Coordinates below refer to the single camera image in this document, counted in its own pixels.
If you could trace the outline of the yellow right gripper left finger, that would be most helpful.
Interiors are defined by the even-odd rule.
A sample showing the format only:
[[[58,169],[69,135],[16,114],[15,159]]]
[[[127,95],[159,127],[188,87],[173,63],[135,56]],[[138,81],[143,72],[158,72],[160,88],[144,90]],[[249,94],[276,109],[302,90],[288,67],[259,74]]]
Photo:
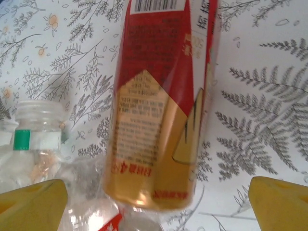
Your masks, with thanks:
[[[62,180],[0,194],[0,231],[57,231],[68,201]]]

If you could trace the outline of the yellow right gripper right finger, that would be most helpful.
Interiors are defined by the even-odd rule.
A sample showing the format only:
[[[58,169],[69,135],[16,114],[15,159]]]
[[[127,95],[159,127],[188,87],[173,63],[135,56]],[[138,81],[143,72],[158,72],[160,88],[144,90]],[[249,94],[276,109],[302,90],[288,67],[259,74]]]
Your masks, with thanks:
[[[308,231],[308,187],[253,177],[248,197],[261,231]]]

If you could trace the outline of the red label cola bottle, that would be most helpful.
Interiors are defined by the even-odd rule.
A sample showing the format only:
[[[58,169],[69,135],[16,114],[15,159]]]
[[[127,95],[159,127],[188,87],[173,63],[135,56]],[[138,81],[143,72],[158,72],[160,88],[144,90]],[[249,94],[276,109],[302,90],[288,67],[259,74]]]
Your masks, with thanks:
[[[65,183],[68,202],[57,231],[164,231],[144,210],[125,211],[101,186],[105,157],[79,157],[61,164],[56,178]]]

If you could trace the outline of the clear bottle with green band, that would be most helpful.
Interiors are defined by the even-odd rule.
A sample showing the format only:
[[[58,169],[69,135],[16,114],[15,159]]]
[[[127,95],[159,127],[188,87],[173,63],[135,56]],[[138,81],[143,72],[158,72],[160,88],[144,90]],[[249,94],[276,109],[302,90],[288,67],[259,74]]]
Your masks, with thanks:
[[[0,193],[54,178],[64,161],[63,117],[59,102],[25,100],[17,104],[13,141],[0,148]]]

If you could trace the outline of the red and gold can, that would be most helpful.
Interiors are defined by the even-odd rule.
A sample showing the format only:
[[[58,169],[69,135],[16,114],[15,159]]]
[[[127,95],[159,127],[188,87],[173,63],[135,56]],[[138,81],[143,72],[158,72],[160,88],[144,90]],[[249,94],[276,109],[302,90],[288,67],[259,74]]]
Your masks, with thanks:
[[[220,0],[127,0],[103,189],[137,208],[187,207],[219,45]]]

